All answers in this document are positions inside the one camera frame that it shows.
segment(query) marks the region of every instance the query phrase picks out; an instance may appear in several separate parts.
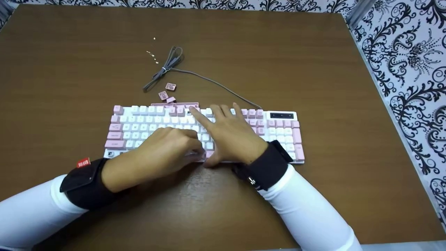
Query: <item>mechanical keyboard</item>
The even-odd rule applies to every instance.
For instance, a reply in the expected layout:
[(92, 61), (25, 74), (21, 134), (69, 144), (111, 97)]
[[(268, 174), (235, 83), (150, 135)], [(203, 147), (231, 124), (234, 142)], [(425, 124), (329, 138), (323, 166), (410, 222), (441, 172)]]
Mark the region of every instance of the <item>mechanical keyboard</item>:
[[(201, 162), (204, 161), (215, 151), (214, 140), (189, 112), (190, 106), (197, 108), (210, 121), (215, 122), (212, 110), (200, 109), (196, 102), (154, 103), (150, 106), (131, 107), (115, 105), (105, 142), (104, 157), (113, 158), (135, 149), (156, 129), (172, 127), (197, 132), (198, 140), (206, 151)], [(292, 163), (304, 163), (300, 123), (296, 112), (242, 109), (242, 114), (252, 130), (265, 141), (279, 141), (294, 160)]]

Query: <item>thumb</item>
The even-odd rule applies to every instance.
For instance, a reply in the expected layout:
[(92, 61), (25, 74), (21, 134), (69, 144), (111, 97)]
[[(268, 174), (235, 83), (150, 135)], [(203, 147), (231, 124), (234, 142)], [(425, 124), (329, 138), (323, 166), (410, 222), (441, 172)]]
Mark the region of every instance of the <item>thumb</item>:
[(205, 160), (203, 166), (205, 168), (210, 168), (221, 162), (218, 151), (215, 151), (208, 159)]

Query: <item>wooden table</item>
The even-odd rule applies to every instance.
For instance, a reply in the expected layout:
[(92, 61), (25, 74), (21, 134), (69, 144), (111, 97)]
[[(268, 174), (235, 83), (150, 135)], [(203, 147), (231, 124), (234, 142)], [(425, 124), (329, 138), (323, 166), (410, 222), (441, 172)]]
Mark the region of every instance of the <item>wooden table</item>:
[[(296, 169), (361, 243), (439, 240), (443, 230), (338, 14), (21, 5), (0, 33), (0, 200), (100, 158), (113, 105), (250, 106), (192, 75), (142, 86), (171, 46), (179, 68), (266, 110), (297, 111)], [(146, 53), (155, 54), (157, 61)], [(90, 212), (40, 247), (245, 250), (296, 247), (274, 209), (228, 168), (186, 168)]]

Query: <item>gray cable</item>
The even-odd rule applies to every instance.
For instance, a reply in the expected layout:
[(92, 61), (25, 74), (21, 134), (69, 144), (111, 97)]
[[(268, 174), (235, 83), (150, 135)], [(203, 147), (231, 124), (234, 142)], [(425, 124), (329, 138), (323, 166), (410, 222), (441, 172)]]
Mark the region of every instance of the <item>gray cable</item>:
[(177, 66), (182, 61), (182, 59), (183, 59), (182, 55), (183, 55), (183, 49), (181, 47), (173, 46), (170, 49), (169, 55), (167, 56), (167, 60), (164, 63), (164, 66), (161, 68), (161, 70), (159, 72), (157, 72), (155, 75), (153, 75), (152, 80), (149, 83), (147, 83), (142, 88), (143, 91), (147, 92), (147, 89), (149, 89), (151, 86), (155, 85), (156, 82), (159, 79), (161, 79), (161, 77), (163, 77), (163, 75), (166, 74), (168, 71), (178, 71), (178, 72), (183, 72), (183, 73), (189, 73), (189, 74), (195, 75), (197, 77), (200, 77), (202, 79), (205, 79), (207, 81), (213, 82), (214, 84), (224, 88), (225, 90), (227, 90), (228, 92), (234, 94), (235, 96), (239, 97), (240, 99), (242, 99), (242, 100), (252, 104), (253, 106), (255, 106), (255, 107), (259, 108), (259, 109), (262, 109), (262, 107), (260, 107), (258, 104), (245, 99), (244, 97), (242, 97), (242, 96), (238, 95), (237, 93), (231, 91), (229, 88), (227, 88), (226, 86), (220, 84), (217, 81), (213, 81), (212, 79), (209, 79), (207, 77), (203, 77), (200, 74), (197, 74), (197, 73), (195, 73), (193, 71), (185, 71), (185, 70), (180, 70), (180, 69), (174, 68), (175, 66)]

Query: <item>arm sleeve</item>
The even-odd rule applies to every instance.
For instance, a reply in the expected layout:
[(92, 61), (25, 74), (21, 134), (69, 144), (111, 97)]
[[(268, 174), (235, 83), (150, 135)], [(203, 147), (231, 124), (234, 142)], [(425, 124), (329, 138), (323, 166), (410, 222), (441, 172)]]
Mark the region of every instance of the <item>arm sleeve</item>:
[(30, 248), (87, 211), (59, 192), (65, 176), (0, 202), (0, 250)]
[(352, 228), (292, 165), (268, 191), (258, 192), (276, 209), (302, 250), (362, 250)]

